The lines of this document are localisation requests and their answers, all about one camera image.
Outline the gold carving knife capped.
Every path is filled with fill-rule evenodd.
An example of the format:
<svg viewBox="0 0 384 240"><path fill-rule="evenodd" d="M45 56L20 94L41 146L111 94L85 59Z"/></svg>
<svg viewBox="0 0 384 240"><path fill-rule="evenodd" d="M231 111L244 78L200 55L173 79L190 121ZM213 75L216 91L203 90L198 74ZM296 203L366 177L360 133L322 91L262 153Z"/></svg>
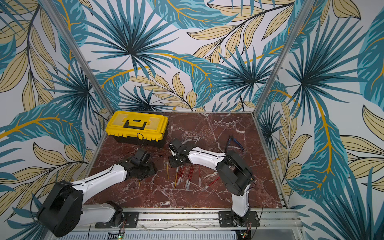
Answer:
<svg viewBox="0 0 384 240"><path fill-rule="evenodd" d="M174 182L174 189L175 189L176 186L177 186L178 177L179 177L179 167L176 168L175 182Z"/></svg>

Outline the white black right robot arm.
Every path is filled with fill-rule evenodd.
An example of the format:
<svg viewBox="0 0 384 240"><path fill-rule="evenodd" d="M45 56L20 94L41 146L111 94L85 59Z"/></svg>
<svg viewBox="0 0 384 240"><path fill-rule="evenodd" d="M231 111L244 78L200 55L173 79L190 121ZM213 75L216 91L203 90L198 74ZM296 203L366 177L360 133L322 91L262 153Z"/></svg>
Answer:
<svg viewBox="0 0 384 240"><path fill-rule="evenodd" d="M249 215L249 190L253 182L253 172L238 153L211 152L189 143L183 144L178 139L169 144L169 149L172 154L169 157L172 168L192 164L215 170L232 195L232 213L242 219Z"/></svg>

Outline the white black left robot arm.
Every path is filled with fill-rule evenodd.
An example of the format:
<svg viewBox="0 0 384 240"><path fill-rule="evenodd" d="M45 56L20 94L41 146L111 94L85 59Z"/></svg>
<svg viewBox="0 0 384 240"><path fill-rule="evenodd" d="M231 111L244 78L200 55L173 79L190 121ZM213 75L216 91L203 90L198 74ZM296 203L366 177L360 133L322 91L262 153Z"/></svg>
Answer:
<svg viewBox="0 0 384 240"><path fill-rule="evenodd" d="M87 205L86 201L107 188L136 178L143 180L156 174L150 153L138 149L127 159L106 170L75 182L55 183L42 207L37 220L56 237L63 237L75 227L96 223L122 229L128 221L123 209L109 201L99 205Z"/></svg>

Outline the gold carving knife reversed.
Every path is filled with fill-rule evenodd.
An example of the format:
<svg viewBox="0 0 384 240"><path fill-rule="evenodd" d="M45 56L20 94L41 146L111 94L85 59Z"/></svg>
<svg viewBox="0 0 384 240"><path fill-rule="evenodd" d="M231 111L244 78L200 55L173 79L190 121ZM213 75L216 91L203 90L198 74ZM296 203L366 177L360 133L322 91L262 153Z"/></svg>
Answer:
<svg viewBox="0 0 384 240"><path fill-rule="evenodd" d="M166 170L167 170L167 179L170 179L170 174L169 174L169 162L166 161Z"/></svg>

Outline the red carving knife capped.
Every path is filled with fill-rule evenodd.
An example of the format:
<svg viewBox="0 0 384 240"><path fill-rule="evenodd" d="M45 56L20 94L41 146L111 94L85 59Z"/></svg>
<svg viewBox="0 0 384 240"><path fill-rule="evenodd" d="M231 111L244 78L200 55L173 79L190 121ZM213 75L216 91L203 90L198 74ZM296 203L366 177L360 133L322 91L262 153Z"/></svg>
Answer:
<svg viewBox="0 0 384 240"><path fill-rule="evenodd" d="M179 171L179 173L178 173L178 175L177 175L177 181L178 181L179 178L181 177L181 175L182 175L182 173L183 173L183 170L184 170L184 167L181 167L181 168L180 168L180 171Z"/></svg>

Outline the red carving knife angled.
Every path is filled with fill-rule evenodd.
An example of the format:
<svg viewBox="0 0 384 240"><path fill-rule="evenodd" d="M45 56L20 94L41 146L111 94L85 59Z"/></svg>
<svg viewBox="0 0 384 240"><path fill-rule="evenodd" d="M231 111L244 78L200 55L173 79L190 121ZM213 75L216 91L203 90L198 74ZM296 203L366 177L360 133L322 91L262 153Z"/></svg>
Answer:
<svg viewBox="0 0 384 240"><path fill-rule="evenodd" d="M207 186L205 186L204 188L202 188L202 192L203 191L206 191L209 187L211 187L214 183L216 183L218 180L220 180L220 177L217 177L214 181L212 181L211 183L209 183Z"/></svg>

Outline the yellow black plastic toolbox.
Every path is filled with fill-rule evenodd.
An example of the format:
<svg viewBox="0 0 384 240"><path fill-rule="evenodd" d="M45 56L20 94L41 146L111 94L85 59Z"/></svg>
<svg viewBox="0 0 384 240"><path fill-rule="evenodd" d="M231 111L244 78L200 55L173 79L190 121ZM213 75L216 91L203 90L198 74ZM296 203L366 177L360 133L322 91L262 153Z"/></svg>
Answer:
<svg viewBox="0 0 384 240"><path fill-rule="evenodd" d="M163 115L116 111L106 133L118 143L163 148L169 120Z"/></svg>

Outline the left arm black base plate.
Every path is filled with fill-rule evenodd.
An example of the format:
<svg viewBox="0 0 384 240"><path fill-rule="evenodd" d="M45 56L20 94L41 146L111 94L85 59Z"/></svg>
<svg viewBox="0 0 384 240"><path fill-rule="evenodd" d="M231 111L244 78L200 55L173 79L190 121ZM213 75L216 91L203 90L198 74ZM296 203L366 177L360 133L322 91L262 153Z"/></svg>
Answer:
<svg viewBox="0 0 384 240"><path fill-rule="evenodd" d="M139 212L122 212L118 213L114 223L111 224L113 228L118 229L135 229L139 220Z"/></svg>

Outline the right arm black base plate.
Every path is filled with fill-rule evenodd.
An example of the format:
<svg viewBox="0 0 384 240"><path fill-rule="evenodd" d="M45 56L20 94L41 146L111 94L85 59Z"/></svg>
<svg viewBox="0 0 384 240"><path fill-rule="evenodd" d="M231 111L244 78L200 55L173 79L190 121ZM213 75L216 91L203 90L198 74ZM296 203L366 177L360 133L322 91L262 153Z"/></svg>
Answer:
<svg viewBox="0 0 384 240"><path fill-rule="evenodd" d="M221 228L260 226L260 218L256 211L248 211L243 217L236 215L233 211L220 211L218 215Z"/></svg>

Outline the aluminium front frame rail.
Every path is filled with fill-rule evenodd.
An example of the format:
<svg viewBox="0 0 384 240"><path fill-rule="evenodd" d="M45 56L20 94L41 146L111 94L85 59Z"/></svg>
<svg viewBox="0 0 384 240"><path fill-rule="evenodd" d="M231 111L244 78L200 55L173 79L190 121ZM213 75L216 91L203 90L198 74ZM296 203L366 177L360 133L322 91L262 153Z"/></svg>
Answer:
<svg viewBox="0 0 384 240"><path fill-rule="evenodd" d="M125 212L138 212L136 230L246 230L246 227L221 228L220 208L123 208ZM259 227L252 230L297 230L303 231L304 224L296 210L279 208L254 208Z"/></svg>

